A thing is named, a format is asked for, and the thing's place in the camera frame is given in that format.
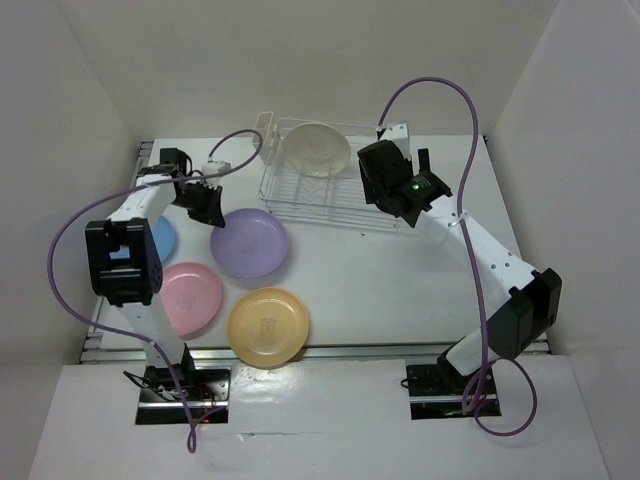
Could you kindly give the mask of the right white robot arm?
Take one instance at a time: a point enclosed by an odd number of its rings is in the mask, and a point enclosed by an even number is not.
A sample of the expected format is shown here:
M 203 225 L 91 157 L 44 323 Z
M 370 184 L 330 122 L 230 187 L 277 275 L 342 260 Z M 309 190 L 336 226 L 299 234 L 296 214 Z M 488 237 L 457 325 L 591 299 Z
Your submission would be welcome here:
M 437 379 L 444 390 L 462 391 L 483 362 L 517 358 L 554 325 L 560 276 L 551 268 L 538 271 L 458 210 L 451 188 L 431 171 L 427 150 L 419 152 L 418 171 L 391 140 L 366 146 L 357 156 L 367 203 L 403 219 L 480 278 L 486 326 L 439 358 Z

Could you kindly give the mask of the purple plate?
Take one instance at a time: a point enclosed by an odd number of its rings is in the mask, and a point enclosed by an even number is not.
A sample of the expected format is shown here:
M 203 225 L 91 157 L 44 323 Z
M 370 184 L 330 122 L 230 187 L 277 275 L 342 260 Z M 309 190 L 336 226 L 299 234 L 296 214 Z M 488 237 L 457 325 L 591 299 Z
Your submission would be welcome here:
M 289 236 L 280 220 L 256 208 L 234 210 L 226 225 L 210 236 L 213 259 L 228 275 L 259 278 L 275 271 L 289 252 Z

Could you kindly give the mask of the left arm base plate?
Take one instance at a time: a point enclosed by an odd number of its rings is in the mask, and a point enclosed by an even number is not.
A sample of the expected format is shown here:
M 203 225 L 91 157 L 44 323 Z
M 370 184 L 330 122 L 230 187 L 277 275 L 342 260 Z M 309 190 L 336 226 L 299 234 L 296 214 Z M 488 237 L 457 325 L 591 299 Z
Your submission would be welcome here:
M 231 370 L 206 368 L 193 373 L 192 383 L 181 387 L 171 379 L 159 383 L 146 369 L 143 375 L 128 371 L 123 374 L 139 388 L 136 425 L 186 424 L 187 417 L 180 395 L 184 395 L 192 417 L 201 424 L 226 424 L 229 418 Z

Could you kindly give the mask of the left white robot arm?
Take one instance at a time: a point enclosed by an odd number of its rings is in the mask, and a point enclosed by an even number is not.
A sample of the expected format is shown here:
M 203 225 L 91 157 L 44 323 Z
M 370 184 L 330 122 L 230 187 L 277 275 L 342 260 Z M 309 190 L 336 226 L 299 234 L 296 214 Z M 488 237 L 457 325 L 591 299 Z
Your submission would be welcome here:
M 116 307 L 142 343 L 149 386 L 163 387 L 176 399 L 191 397 L 199 376 L 189 348 L 172 328 L 159 297 L 163 267 L 152 227 L 173 204 L 196 222 L 223 228 L 218 177 L 231 170 L 228 163 L 213 162 L 203 179 L 191 181 L 190 166 L 184 151 L 162 149 L 157 165 L 138 172 L 138 189 L 107 219 L 85 227 L 94 292 Z

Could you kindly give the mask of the cream plate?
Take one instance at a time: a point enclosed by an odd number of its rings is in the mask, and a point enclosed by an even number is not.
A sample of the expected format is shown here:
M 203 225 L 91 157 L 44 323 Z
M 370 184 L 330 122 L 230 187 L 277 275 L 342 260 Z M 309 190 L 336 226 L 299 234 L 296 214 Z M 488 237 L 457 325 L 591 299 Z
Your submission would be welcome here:
M 317 178 L 335 176 L 351 161 L 351 146 L 336 128 L 307 122 L 292 128 L 282 143 L 284 159 L 299 173 Z

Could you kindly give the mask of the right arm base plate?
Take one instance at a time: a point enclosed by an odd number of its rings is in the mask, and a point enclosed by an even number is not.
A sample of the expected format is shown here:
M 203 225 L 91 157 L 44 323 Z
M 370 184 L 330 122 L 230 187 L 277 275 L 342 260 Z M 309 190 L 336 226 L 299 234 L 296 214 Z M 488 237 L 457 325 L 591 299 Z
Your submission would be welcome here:
M 444 374 L 436 364 L 410 364 L 400 385 L 408 391 L 412 420 L 470 417 L 461 400 L 468 377 Z

